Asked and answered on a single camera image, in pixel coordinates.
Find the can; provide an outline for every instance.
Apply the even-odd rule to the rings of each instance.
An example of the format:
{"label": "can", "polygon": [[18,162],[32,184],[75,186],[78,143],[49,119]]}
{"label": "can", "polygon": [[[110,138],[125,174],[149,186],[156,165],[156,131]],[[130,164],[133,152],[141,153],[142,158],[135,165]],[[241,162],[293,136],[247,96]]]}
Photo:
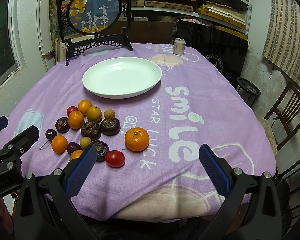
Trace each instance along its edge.
{"label": "can", "polygon": [[173,54],[185,54],[186,41],[184,39],[175,39],[173,44]]}

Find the round framed painting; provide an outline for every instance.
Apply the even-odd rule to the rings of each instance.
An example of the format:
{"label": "round framed painting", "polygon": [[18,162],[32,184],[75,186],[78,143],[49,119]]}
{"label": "round framed painting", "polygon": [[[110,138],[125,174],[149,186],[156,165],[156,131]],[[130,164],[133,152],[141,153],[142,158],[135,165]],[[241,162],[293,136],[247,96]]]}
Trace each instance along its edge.
{"label": "round framed painting", "polygon": [[121,0],[71,0],[66,16],[77,33],[95,35],[114,24],[121,12]]}

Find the cherry stem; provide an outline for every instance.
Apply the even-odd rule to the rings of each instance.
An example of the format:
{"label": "cherry stem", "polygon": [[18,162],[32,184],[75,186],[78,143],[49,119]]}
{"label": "cherry stem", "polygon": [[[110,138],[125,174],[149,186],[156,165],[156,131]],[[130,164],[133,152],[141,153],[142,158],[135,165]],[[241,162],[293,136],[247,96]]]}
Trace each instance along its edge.
{"label": "cherry stem", "polygon": [[[49,141],[49,140],[48,140]],[[48,142],[48,141],[46,141],[45,143],[44,143],[44,145]],[[42,145],[40,148],[39,148],[39,150],[41,150],[42,149],[42,147],[44,146],[44,145]]]}

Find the table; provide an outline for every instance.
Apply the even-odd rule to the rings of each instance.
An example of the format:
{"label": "table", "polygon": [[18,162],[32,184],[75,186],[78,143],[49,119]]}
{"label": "table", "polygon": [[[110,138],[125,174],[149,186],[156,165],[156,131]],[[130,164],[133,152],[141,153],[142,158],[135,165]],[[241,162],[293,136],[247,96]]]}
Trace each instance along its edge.
{"label": "table", "polygon": [[[202,167],[198,150],[207,143],[232,167],[245,173],[275,173],[275,158],[262,125],[236,90],[195,49],[183,56],[172,54],[170,44],[133,44],[126,48],[102,47],[80,55],[65,66],[55,65],[21,99],[0,133],[0,148],[15,135],[35,125],[40,136],[22,156],[22,173],[47,175],[64,168],[69,155],[55,154],[45,131],[66,116],[69,106],[89,99],[102,111],[112,108],[121,122],[113,137],[102,135],[110,150],[124,153],[126,163],[111,168],[96,163],[78,196],[71,200],[78,212],[98,219],[110,217],[151,222],[214,214],[224,201]],[[143,95],[128,99],[99,98],[82,85],[84,72],[97,62],[113,57],[141,57],[157,63],[161,82]],[[124,133],[143,127],[150,135],[148,149],[133,153],[124,144]],[[79,131],[64,134],[79,142]]]}

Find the cherry tomato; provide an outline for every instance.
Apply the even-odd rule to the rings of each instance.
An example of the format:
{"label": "cherry tomato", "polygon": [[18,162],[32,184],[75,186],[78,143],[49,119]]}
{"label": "cherry tomato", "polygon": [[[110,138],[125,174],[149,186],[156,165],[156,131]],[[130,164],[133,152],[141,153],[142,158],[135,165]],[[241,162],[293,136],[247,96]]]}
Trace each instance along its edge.
{"label": "cherry tomato", "polygon": [[122,152],[110,151],[106,154],[105,161],[109,166],[118,168],[124,165],[125,159]]}
{"label": "cherry tomato", "polygon": [[72,111],[78,111],[78,108],[76,106],[69,106],[67,109],[67,116],[69,116]]}

